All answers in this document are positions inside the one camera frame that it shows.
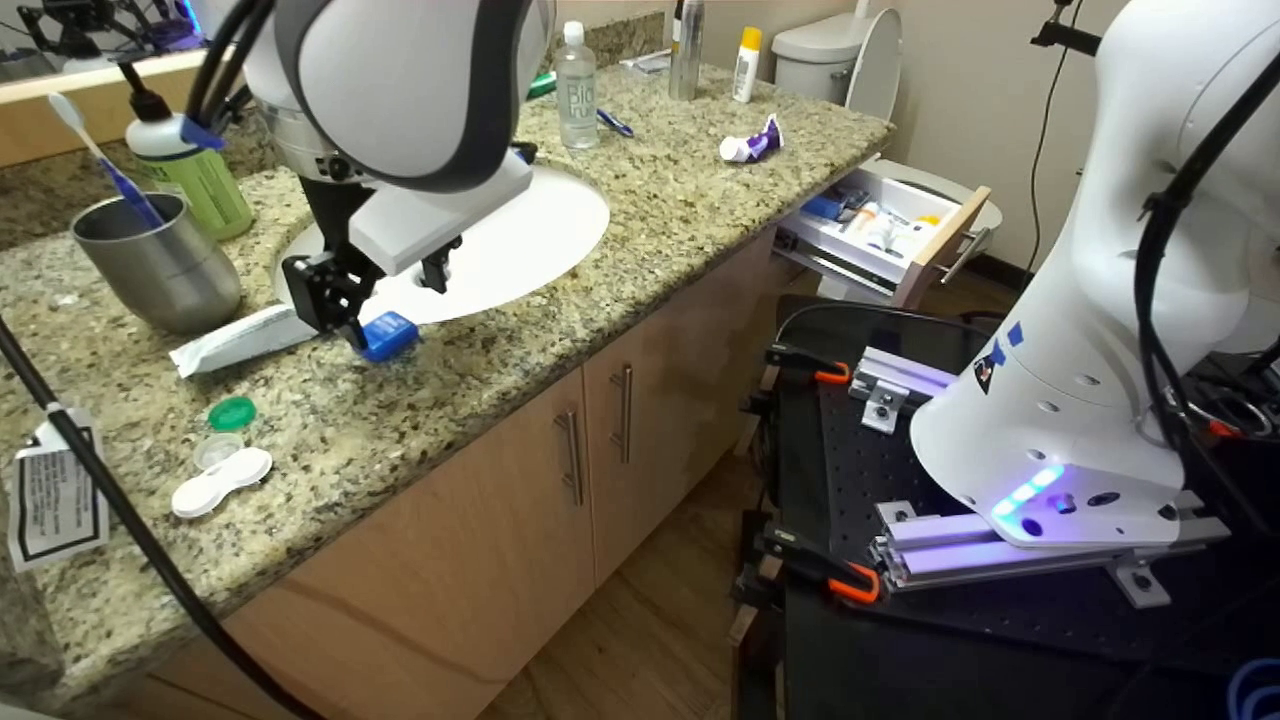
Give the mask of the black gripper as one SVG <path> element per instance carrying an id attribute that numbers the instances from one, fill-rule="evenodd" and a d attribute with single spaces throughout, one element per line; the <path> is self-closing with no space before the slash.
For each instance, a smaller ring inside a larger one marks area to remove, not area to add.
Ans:
<path id="1" fill-rule="evenodd" d="M 348 221 L 368 200 L 368 189 L 360 184 L 329 184 L 329 178 L 299 178 L 308 213 L 320 226 L 320 253 L 317 255 L 284 255 L 284 286 L 305 325 L 312 325 L 320 335 L 339 331 L 355 355 L 374 355 L 377 318 L 360 318 L 363 300 L 386 281 L 386 267 L 377 267 L 348 233 Z"/>

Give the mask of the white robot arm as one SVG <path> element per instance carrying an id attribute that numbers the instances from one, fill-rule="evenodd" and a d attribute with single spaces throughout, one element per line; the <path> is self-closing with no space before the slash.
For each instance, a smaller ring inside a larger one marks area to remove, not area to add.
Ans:
<path id="1" fill-rule="evenodd" d="M 290 272 L 320 331 L 531 184 L 515 120 L 547 0 L 195 0 L 206 64 L 272 111 L 293 169 L 355 200 Z M 999 331 L 909 422 L 925 473 L 1022 547 L 1166 547 L 1188 484 L 1179 378 L 1277 331 L 1280 0 L 1130 0 L 1065 233 Z"/>

